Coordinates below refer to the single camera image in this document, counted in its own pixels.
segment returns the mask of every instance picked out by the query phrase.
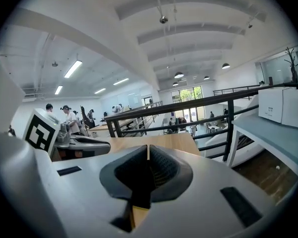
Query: black rubber pad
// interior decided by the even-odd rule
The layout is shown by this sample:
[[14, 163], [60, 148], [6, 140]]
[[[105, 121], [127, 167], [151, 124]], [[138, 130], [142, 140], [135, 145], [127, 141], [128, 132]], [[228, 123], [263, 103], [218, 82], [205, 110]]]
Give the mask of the black rubber pad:
[[246, 228], [262, 218], [235, 187], [223, 188], [221, 193]]
[[76, 166], [76, 167], [71, 167], [71, 168], [67, 168], [67, 169], [58, 170], [58, 173], [59, 173], [60, 176], [65, 176], [65, 175], [75, 173], [75, 172], [80, 171], [80, 170], [81, 170], [81, 168]]

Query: window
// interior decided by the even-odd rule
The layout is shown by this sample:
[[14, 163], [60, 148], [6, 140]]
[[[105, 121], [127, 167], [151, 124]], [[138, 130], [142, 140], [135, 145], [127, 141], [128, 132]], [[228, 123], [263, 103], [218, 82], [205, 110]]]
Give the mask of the window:
[[201, 99], [202, 98], [202, 89], [200, 86], [194, 87], [194, 95], [195, 95], [195, 99]]
[[171, 92], [173, 103], [192, 101], [203, 98], [201, 86]]
[[181, 102], [195, 100], [193, 88], [180, 90]]
[[173, 103], [181, 102], [179, 91], [171, 92]]
[[[182, 89], [171, 92], [173, 103], [192, 101], [203, 98], [201, 86]], [[175, 117], [185, 117], [186, 119], [196, 121], [205, 118], [204, 107], [192, 108], [190, 110], [179, 110], [175, 112]]]

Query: black metal railing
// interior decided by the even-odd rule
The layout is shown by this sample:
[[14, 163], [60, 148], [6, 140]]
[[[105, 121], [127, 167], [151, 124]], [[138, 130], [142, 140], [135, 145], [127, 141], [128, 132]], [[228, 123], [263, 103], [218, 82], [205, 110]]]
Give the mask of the black metal railing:
[[[151, 108], [155, 108], [155, 107], [160, 107], [162, 105], [163, 105], [162, 101], [158, 101], [158, 102], [150, 103], [150, 104], [147, 104], [147, 105], [144, 105], [144, 106], [132, 109], [132, 110], [128, 110], [128, 111], [125, 111], [125, 112], [122, 112], [122, 113], [119, 113], [119, 114], [120, 115], [125, 115], [125, 114], [128, 114], [130, 112], [141, 111], [141, 110], [144, 110], [144, 109], [151, 109]], [[107, 116], [105, 118], [105, 120], [106, 121], [111, 120], [111, 117], [115, 117], [115, 116], [117, 116], [117, 115]], [[133, 126], [134, 127], [138, 126], [138, 127], [141, 127], [142, 129], [145, 129], [146, 127], [149, 127], [151, 125], [151, 123], [154, 122], [154, 116], [153, 115], [149, 119], [147, 119], [146, 116], [133, 117], [133, 118], [140, 118], [141, 119], [140, 121], [137, 120], [133, 124]], [[108, 125], [108, 129], [109, 129], [109, 134], [110, 134], [111, 137], [115, 137], [115, 132], [117, 133], [118, 137], [125, 137], [130, 132], [133, 134], [132, 137], [134, 137], [139, 133], [138, 131], [132, 130], [132, 129], [121, 130], [122, 126], [119, 125], [118, 122], [114, 122], [115, 128], [113, 128], [111, 123], [110, 123], [110, 125], [107, 123], [107, 125]], [[141, 131], [140, 136], [142, 136], [143, 134], [147, 135], [147, 132], [145, 130]]]
[[[213, 94], [214, 94], [214, 96], [216, 96], [216, 95], [223, 95], [223, 94], [228, 94], [228, 93], [236, 93], [236, 92], [254, 89], [254, 88], [258, 88], [258, 87], [260, 87], [260, 85], [232, 87], [232, 88], [226, 88], [226, 89], [221, 89], [221, 90], [215, 90], [215, 91], [213, 91]], [[242, 98], [242, 99], [250, 100], [250, 96], [248, 96], [246, 98]]]
[[283, 83], [283, 84], [278, 84], [278, 85], [253, 88], [253, 89], [248, 89], [248, 90], [243, 90], [243, 91], [227, 93], [227, 94], [223, 94], [223, 95], [215, 95], [212, 97], [201, 98], [201, 99], [193, 100], [193, 101], [169, 104], [169, 105], [164, 105], [164, 106], [160, 105], [160, 106], [156, 106], [156, 107], [153, 107], [150, 109], [130, 110], [128, 112], [110, 116], [110, 117], [106, 118], [106, 122], [107, 122], [109, 133], [110, 133], [111, 137], [115, 137], [115, 131], [112, 126], [112, 123], [114, 123], [118, 137], [122, 137], [122, 134], [129, 134], [129, 133], [143, 133], [143, 132], [156, 131], [156, 130], [177, 129], [177, 128], [183, 127], [183, 124], [174, 124], [174, 125], [160, 126], [160, 127], [153, 127], [153, 128], [145, 128], [145, 124], [144, 124], [144, 127], [142, 129], [121, 131], [118, 121], [125, 120], [125, 119], [138, 118], [138, 117], [143, 118], [143, 117], [165, 114], [165, 113], [169, 113], [169, 112], [175, 112], [178, 110], [196, 108], [196, 107], [201, 107], [201, 106], [209, 106], [209, 105], [218, 104], [218, 103], [227, 101], [227, 103], [228, 103], [228, 108], [227, 108], [228, 114], [227, 115], [218, 116], [218, 117], [209, 118], [209, 119], [203, 119], [203, 120], [194, 121], [194, 122], [188, 122], [185, 124], [185, 126], [191, 126], [191, 125], [204, 124], [207, 122], [211, 122], [211, 121], [215, 121], [215, 120], [222, 120], [222, 119], [227, 118], [227, 123], [228, 123], [227, 129], [223, 129], [223, 130], [220, 130], [217, 132], [207, 133], [207, 134], [198, 135], [198, 136], [193, 137], [193, 139], [201, 139], [201, 138], [215, 136], [215, 135], [227, 132], [227, 137], [226, 137], [225, 142], [221, 142], [218, 144], [199, 148], [200, 151], [205, 151], [205, 150], [210, 150], [210, 149], [225, 145], [225, 150], [223, 153], [219, 153], [219, 154], [210, 156], [209, 158], [223, 156], [223, 161], [226, 161], [228, 158], [228, 154], [229, 154], [230, 146], [231, 146], [231, 142], [232, 142], [232, 135], [233, 135], [232, 121], [234, 120], [234, 116], [258, 108], [258, 105], [256, 105], [256, 106], [253, 106], [253, 107], [250, 107], [247, 109], [243, 109], [243, 110], [234, 112], [234, 100], [257, 95], [258, 90], [268, 89], [268, 88], [272, 88], [272, 87], [281, 87], [281, 86], [294, 86], [294, 87], [298, 88], [298, 84], [294, 84], [294, 83]]

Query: handrail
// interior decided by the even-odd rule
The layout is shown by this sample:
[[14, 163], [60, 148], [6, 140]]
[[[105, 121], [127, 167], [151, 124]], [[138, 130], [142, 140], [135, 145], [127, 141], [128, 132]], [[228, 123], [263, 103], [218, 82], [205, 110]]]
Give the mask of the handrail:
[[[223, 161], [226, 161], [227, 158], [228, 158], [231, 143], [232, 143], [232, 136], [233, 136], [232, 121], [234, 120], [234, 115], [238, 115], [238, 114], [241, 114], [241, 113], [244, 113], [244, 112], [247, 112], [247, 111], [258, 108], [258, 105], [255, 105], [253, 107], [250, 107], [250, 108], [238, 111], [238, 112], [234, 112], [234, 100], [241, 99], [241, 98], [244, 98], [244, 97], [249, 97], [249, 96], [252, 96], [252, 95], [256, 95], [256, 94], [258, 94], [259, 90], [268, 89], [268, 88], [272, 88], [272, 87], [280, 87], [280, 86], [295, 86], [298, 89], [298, 84], [283, 83], [283, 84], [264, 86], [264, 87], [260, 87], [260, 88], [249, 89], [249, 90], [241, 90], [241, 91], [234, 92], [234, 93], [211, 96], [211, 97], [202, 98], [202, 99], [193, 100], [193, 101], [169, 104], [169, 105], [165, 105], [165, 106], [157, 106], [157, 104], [155, 104], [156, 107], [154, 107], [154, 108], [141, 109], [141, 110], [130, 110], [128, 112], [124, 112], [124, 113], [120, 113], [120, 114], [117, 114], [117, 115], [110, 116], [108, 119], [106, 119], [106, 122], [107, 122], [107, 126], [108, 126], [108, 129], [109, 129], [110, 136], [115, 137], [115, 132], [114, 132], [114, 129], [113, 129], [113, 126], [112, 126], [112, 122], [113, 122], [114, 126], [115, 126], [115, 129], [116, 129], [117, 136], [121, 137], [122, 134], [127, 135], [127, 134], [132, 133], [132, 134], [136, 135], [137, 133], [140, 132], [140, 134], [142, 135], [143, 133], [147, 134], [147, 131], [176, 129], [176, 128], [183, 127], [183, 125], [191, 126], [191, 125], [196, 125], [196, 124], [204, 124], [206, 122], [227, 118], [227, 123], [228, 123], [227, 129], [224, 129], [224, 130], [219, 131], [219, 132], [214, 132], [214, 133], [211, 133], [211, 134], [204, 134], [204, 135], [199, 135], [199, 136], [193, 137], [193, 139], [200, 139], [200, 138], [205, 138], [205, 137], [214, 136], [214, 135], [218, 135], [218, 134], [222, 134], [222, 133], [227, 132], [225, 142], [221, 142], [221, 143], [218, 143], [218, 144], [214, 144], [214, 145], [199, 148], [200, 151], [205, 151], [205, 150], [213, 149], [213, 148], [216, 148], [216, 147], [225, 146], [225, 150], [224, 150], [223, 153], [212, 155], [210, 158], [223, 156]], [[185, 123], [185, 124], [181, 123], [181, 124], [154, 127], [154, 128], [146, 128], [145, 125], [148, 124], [148, 121], [146, 122], [146, 124], [144, 123], [144, 117], [159, 115], [159, 114], [168, 113], [168, 112], [174, 112], [174, 111], [182, 110], [182, 109], [190, 109], [190, 108], [195, 108], [195, 107], [200, 107], [200, 106], [208, 106], [208, 105], [218, 104], [218, 103], [222, 103], [222, 102], [226, 102], [226, 101], [227, 101], [227, 111], [228, 111], [227, 115], [218, 116], [218, 117], [209, 118], [209, 119], [203, 119], [203, 120], [194, 121], [194, 122], [188, 122], [188, 123]], [[133, 130], [127, 130], [127, 131], [121, 131], [120, 130], [119, 123], [118, 123], [119, 120], [132, 119], [132, 118], [137, 118], [137, 117], [142, 118], [142, 122], [143, 122], [143, 128], [142, 129], [133, 129]]]
[[272, 85], [272, 86], [264, 86], [264, 87], [260, 87], [260, 88], [239, 91], [236, 93], [228, 93], [228, 94], [224, 94], [224, 95], [217, 95], [217, 96], [201, 98], [198, 100], [192, 100], [192, 101], [158, 106], [158, 107], [154, 107], [151, 109], [142, 109], [142, 110], [137, 110], [137, 111], [130, 110], [128, 112], [120, 113], [117, 115], [112, 115], [112, 116], [106, 118], [106, 121], [125, 120], [125, 119], [134, 118], [134, 117], [146, 117], [146, 116], [174, 112], [174, 111], [183, 110], [183, 109], [200, 107], [200, 106], [209, 106], [209, 105], [218, 104], [221, 102], [226, 102], [228, 100], [237, 100], [237, 99], [241, 99], [244, 97], [256, 95], [256, 94], [258, 94], [258, 90], [268, 89], [268, 88], [272, 88], [272, 87], [280, 87], [280, 86], [285, 86], [285, 84], [283, 83], [283, 84], [277, 84], [277, 85]]
[[239, 89], [239, 88], [247, 88], [247, 87], [260, 87], [260, 85], [247, 85], [247, 86], [238, 86], [238, 87], [231, 87], [225, 89], [214, 90], [213, 92], [224, 91], [224, 90], [231, 90], [231, 89]]

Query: wooden table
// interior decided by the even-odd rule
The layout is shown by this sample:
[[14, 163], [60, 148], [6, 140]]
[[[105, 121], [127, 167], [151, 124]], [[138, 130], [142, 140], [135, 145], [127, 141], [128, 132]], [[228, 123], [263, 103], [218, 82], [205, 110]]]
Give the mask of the wooden table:
[[176, 133], [151, 137], [98, 137], [97, 140], [110, 143], [111, 149], [109, 153], [118, 152], [122, 149], [138, 145], [157, 145], [200, 156], [200, 151], [197, 145], [195, 144], [191, 135], [188, 133]]

